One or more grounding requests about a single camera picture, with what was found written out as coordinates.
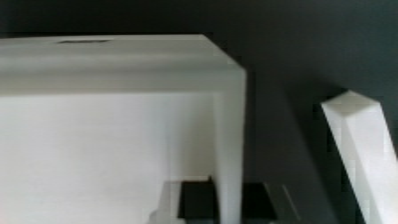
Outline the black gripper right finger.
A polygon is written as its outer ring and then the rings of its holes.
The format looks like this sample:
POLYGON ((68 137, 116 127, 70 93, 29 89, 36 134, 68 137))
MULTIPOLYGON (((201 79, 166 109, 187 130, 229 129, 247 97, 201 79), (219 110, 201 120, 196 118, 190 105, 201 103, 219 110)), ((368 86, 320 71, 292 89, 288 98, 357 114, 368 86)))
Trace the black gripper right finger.
POLYGON ((242 224, 308 224, 283 184, 244 184, 242 224))

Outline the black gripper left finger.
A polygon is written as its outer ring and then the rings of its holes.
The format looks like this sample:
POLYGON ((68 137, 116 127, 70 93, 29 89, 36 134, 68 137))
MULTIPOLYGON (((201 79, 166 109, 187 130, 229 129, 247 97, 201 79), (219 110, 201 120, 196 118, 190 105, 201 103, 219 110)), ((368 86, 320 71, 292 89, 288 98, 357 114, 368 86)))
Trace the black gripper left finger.
POLYGON ((219 199, 213 178, 167 181, 150 224, 219 224, 219 199))

